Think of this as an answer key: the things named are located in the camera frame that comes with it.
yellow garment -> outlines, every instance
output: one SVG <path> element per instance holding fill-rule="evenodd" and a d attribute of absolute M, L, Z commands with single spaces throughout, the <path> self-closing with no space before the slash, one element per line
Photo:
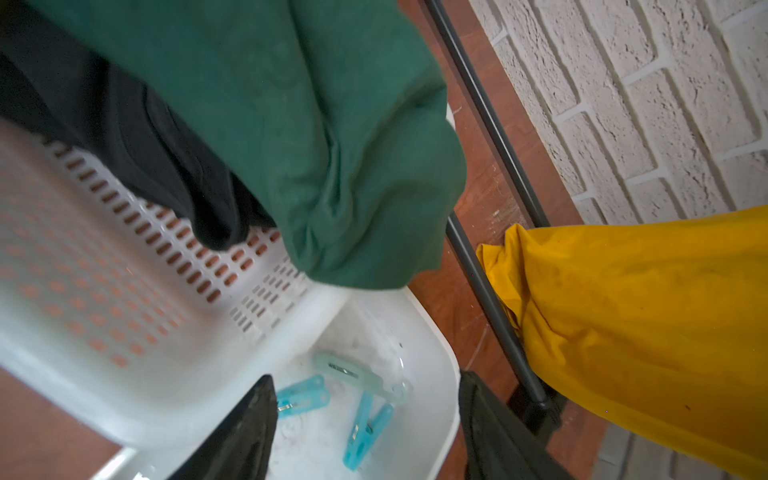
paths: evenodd
<path fill-rule="evenodd" d="M 515 225 L 478 257 L 546 383 L 671 449 L 768 478 L 768 207 Z"/>

green shirt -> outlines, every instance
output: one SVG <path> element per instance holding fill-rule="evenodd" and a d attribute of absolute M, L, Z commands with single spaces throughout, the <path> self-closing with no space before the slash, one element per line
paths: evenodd
<path fill-rule="evenodd" d="M 439 267 L 466 162 L 439 66 L 392 0 L 31 3 L 156 90 L 310 278 L 384 289 Z"/>

wooden floor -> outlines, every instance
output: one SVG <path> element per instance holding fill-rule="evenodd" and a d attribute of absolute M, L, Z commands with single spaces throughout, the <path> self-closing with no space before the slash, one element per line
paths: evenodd
<path fill-rule="evenodd" d="M 467 188 L 455 212 L 474 246 L 501 243 L 512 224 L 530 227 L 530 220 L 521 211 L 518 195 L 423 0 L 399 0 L 399 5 L 422 33 L 448 81 L 449 103 L 468 163 Z M 550 222 L 554 226 L 580 224 L 581 217 L 468 0 L 443 0 L 443 5 Z M 517 379 L 447 241 L 442 268 L 420 274 L 410 287 L 453 347 L 458 364 L 478 373 L 500 398 L 507 399 Z M 572 403 L 562 418 L 563 426 L 553 435 L 548 451 L 576 479 L 587 480 L 607 423 Z M 459 433 L 439 478 L 463 479 L 465 463 Z"/>
<path fill-rule="evenodd" d="M 500 243 L 514 223 L 530 227 L 511 181 L 494 150 L 459 76 L 446 58 L 422 0 L 400 0 L 434 52 L 449 83 L 449 102 L 468 160 L 467 189 L 455 211 L 470 241 Z M 468 0 L 444 0 L 462 43 L 481 77 L 521 162 L 554 225 L 580 223 L 544 146 L 495 57 Z M 455 350 L 463 369 L 477 372 L 501 398 L 517 385 L 461 267 L 445 243 L 442 268 L 419 275 L 411 289 Z M 587 480 L 605 422 L 569 404 L 564 425 L 549 452 L 578 480 Z M 103 439 L 37 393 L 0 370 L 0 477 L 81 480 L 98 470 L 118 446 Z M 463 479 L 466 452 L 459 433 L 439 478 Z"/>

black cloth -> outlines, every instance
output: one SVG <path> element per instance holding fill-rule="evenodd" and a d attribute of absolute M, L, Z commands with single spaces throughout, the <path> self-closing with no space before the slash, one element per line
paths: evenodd
<path fill-rule="evenodd" d="M 188 218 L 212 250 L 270 215 L 147 85 L 25 4 L 3 15 L 0 115 L 98 156 L 139 197 Z"/>
<path fill-rule="evenodd" d="M 265 375 L 169 480 L 263 480 L 277 429 L 277 397 Z"/>
<path fill-rule="evenodd" d="M 458 411 L 467 480 L 573 480 L 476 373 L 462 372 Z"/>

clothespin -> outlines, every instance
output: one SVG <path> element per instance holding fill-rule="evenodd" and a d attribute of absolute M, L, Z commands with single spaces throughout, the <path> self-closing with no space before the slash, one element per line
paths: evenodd
<path fill-rule="evenodd" d="M 376 439 L 381 435 L 382 430 L 389 424 L 392 415 L 395 413 L 394 407 L 385 404 L 376 418 L 370 419 L 371 407 L 373 405 L 373 395 L 368 392 L 362 393 L 360 406 L 357 407 L 355 416 L 355 425 L 352 427 L 352 433 L 349 435 L 349 441 L 344 452 L 344 466 L 354 471 L 360 466 L 360 462 L 365 458 L 368 451 L 373 447 Z"/>
<path fill-rule="evenodd" d="M 391 390 L 387 390 L 384 388 L 384 380 L 367 367 L 328 352 L 317 353 L 313 362 L 315 368 L 321 373 L 337 378 L 365 392 L 371 392 L 389 403 L 398 405 L 406 400 L 405 386 L 395 385 Z"/>
<path fill-rule="evenodd" d="M 278 418 L 320 409 L 330 401 L 331 392 L 326 388 L 323 376 L 315 375 L 277 393 Z"/>

